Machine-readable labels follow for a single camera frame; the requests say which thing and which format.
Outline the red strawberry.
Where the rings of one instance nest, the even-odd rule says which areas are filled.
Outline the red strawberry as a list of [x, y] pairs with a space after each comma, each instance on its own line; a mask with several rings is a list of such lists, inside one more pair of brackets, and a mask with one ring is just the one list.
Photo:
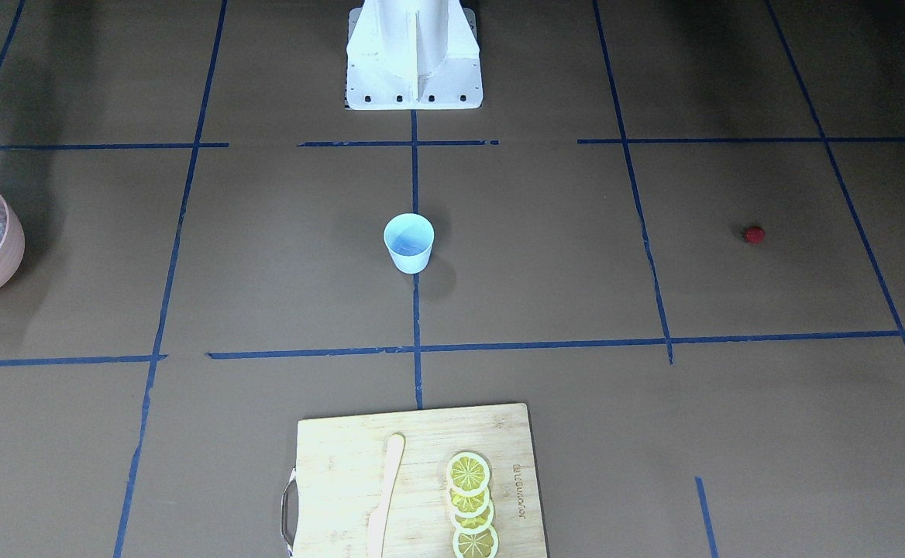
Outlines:
[[748, 226], [744, 229], [743, 240], [750, 245], [758, 245], [764, 243], [766, 232], [761, 226]]

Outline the light blue plastic cup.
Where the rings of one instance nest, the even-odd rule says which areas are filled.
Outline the light blue plastic cup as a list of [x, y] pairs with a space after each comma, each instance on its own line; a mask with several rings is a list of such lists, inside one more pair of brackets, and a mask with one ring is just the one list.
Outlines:
[[396, 215], [383, 229], [393, 265], [404, 274], [418, 274], [427, 267], [434, 241], [434, 226], [418, 213]]

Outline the bamboo cutting board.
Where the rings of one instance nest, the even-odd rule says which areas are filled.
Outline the bamboo cutting board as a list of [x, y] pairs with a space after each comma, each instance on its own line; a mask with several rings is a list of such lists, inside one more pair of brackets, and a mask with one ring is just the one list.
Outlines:
[[405, 438], [382, 557], [456, 557], [446, 501], [446, 463], [462, 451], [490, 466], [496, 557], [548, 556], [540, 484], [522, 403], [403, 411], [300, 421], [297, 462], [283, 501], [296, 502], [294, 527], [282, 522], [293, 557], [367, 557], [367, 520], [380, 497], [387, 441]]

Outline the yellow plastic knife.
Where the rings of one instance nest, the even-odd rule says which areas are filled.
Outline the yellow plastic knife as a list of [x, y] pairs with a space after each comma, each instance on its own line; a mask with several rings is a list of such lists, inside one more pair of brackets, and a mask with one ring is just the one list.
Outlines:
[[387, 441], [383, 463], [380, 497], [375, 509], [367, 520], [366, 555], [382, 557], [395, 483], [403, 459], [405, 438], [400, 433], [392, 434]]

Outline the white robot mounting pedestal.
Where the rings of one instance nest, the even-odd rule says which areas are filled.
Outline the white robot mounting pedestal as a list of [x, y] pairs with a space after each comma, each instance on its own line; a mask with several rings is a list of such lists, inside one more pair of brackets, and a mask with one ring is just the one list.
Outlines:
[[354, 111], [482, 105], [477, 18], [459, 1], [364, 1], [349, 11], [344, 106]]

